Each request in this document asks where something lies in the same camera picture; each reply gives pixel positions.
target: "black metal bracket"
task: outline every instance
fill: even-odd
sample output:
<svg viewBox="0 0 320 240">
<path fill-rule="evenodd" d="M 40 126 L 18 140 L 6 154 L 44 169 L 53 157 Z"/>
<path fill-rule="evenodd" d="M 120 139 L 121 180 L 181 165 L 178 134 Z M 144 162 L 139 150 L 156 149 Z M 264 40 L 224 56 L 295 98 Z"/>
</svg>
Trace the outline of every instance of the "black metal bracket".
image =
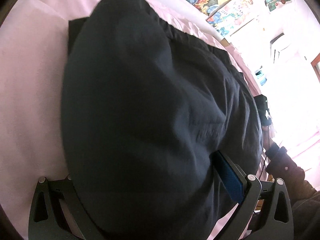
<svg viewBox="0 0 320 240">
<path fill-rule="evenodd" d="M 215 240 L 238 240 L 245 230 L 258 200 L 261 212 L 250 223 L 252 233 L 246 240 L 293 240 L 293 218 L 290 200 L 282 179 L 259 181 L 245 173 L 221 152 L 212 158 L 221 181 L 239 205 Z M 68 178 L 48 181 L 40 178 L 32 200 L 29 217 L 29 240 L 77 240 L 71 233 L 59 199 L 63 199 L 86 240 L 105 240 L 83 208 Z"/>
<path fill-rule="evenodd" d="M 63 199 L 86 240 L 105 240 L 84 210 L 72 181 L 40 178 L 33 196 L 28 236 L 30 240 L 79 240 L 73 235 L 60 206 Z"/>
</svg>

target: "picture on wall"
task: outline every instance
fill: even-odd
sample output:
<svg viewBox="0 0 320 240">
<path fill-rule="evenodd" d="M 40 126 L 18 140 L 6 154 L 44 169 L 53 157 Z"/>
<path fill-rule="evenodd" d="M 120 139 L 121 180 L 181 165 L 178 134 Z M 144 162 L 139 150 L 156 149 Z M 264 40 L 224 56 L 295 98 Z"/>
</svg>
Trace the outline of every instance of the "picture on wall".
<svg viewBox="0 0 320 240">
<path fill-rule="evenodd" d="M 208 18 L 207 22 L 223 37 L 230 36 L 256 16 L 252 10 L 253 3 L 254 0 L 231 0 Z"/>
</svg>

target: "wooden window frame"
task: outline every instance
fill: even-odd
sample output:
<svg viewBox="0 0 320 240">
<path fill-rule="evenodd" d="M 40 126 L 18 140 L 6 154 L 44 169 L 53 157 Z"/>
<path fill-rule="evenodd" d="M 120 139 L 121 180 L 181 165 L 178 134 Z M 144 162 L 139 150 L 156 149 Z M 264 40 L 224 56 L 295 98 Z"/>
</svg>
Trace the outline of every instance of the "wooden window frame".
<svg viewBox="0 0 320 240">
<path fill-rule="evenodd" d="M 311 65 L 312 65 L 312 67 L 318 77 L 319 82 L 320 82 L 320 72 L 316 66 L 319 62 L 320 62 L 320 54 L 318 56 L 316 56 L 316 58 L 311 62 Z"/>
</svg>

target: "brown sleeve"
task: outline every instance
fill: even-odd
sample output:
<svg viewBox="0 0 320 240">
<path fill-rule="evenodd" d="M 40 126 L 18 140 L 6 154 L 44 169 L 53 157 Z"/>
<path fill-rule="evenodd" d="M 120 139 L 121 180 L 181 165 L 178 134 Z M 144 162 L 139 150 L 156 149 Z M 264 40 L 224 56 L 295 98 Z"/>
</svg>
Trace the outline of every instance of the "brown sleeve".
<svg viewBox="0 0 320 240">
<path fill-rule="evenodd" d="M 287 187 L 291 204 L 301 199 L 308 199 L 316 190 L 305 180 L 305 172 L 287 155 L 287 150 L 281 147 L 271 159 L 266 171 L 274 178 L 281 178 Z"/>
</svg>

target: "black camera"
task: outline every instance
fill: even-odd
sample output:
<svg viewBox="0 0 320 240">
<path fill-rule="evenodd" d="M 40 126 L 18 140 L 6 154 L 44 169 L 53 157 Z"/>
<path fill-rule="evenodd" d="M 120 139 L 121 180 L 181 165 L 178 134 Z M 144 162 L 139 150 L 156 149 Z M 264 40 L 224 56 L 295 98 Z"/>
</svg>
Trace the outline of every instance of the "black camera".
<svg viewBox="0 0 320 240">
<path fill-rule="evenodd" d="M 268 99 L 264 95 L 258 95 L 253 97 L 254 101 L 256 102 L 256 106 L 258 109 L 258 114 L 260 117 L 261 125 L 262 126 L 269 126 L 271 125 L 271 118 L 269 117 L 270 111 L 268 108 Z"/>
</svg>

